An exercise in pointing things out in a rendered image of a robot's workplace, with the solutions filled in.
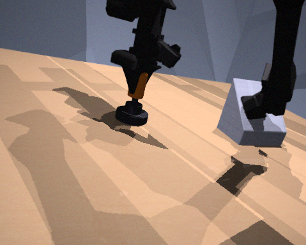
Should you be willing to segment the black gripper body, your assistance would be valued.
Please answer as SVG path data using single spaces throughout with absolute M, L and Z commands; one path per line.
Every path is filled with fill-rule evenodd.
M 115 50 L 112 53 L 111 62 L 119 66 L 131 69 L 139 70 L 143 69 L 144 63 L 157 66 L 157 62 L 162 63 L 155 55 L 153 57 L 147 56 L 148 49 L 152 44 L 154 38 L 161 34 L 162 30 L 152 29 L 151 27 L 137 25 L 137 28 L 133 28 L 132 33 L 135 34 L 134 46 L 128 50 Z

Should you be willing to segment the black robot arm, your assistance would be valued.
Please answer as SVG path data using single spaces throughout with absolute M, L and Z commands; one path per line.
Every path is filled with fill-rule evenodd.
M 286 103 L 291 101 L 296 82 L 296 66 L 293 61 L 301 11 L 305 0 L 273 0 L 277 16 L 273 44 L 272 63 L 266 63 L 262 89 L 242 96 L 241 102 L 248 120 L 266 118 L 266 114 L 284 115 Z M 108 16 L 133 22 L 152 29 L 162 30 L 166 8 L 176 10 L 173 0 L 107 0 Z M 148 49 L 147 56 L 172 68 L 181 57 L 177 44 L 169 46 L 157 35 Z

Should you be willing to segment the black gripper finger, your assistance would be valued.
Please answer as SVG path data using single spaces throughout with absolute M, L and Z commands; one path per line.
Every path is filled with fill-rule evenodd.
M 148 65 L 148 64 L 144 63 L 143 68 L 147 69 L 147 71 L 145 71 L 145 73 L 148 74 L 148 79 L 147 79 L 147 82 L 146 82 L 146 84 L 147 84 L 150 77 L 152 76 L 153 72 L 159 70 L 161 68 L 161 66 L 151 66 L 151 65 Z
M 125 67 L 122 67 L 122 69 L 125 74 L 129 92 L 130 94 L 134 94 L 141 74 L 147 71 L 147 69 L 131 70 Z

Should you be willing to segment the orange knob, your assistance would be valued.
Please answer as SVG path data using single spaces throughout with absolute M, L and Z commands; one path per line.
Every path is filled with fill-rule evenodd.
M 146 82 L 148 79 L 148 74 L 147 73 L 142 73 L 140 78 L 139 78 L 139 82 L 137 84 L 137 88 L 135 90 L 134 94 L 130 94 L 129 90 L 128 90 L 128 96 L 131 98 L 135 98 L 135 99 L 143 99 L 144 97 L 144 92 L 145 92 L 145 88 L 146 88 Z

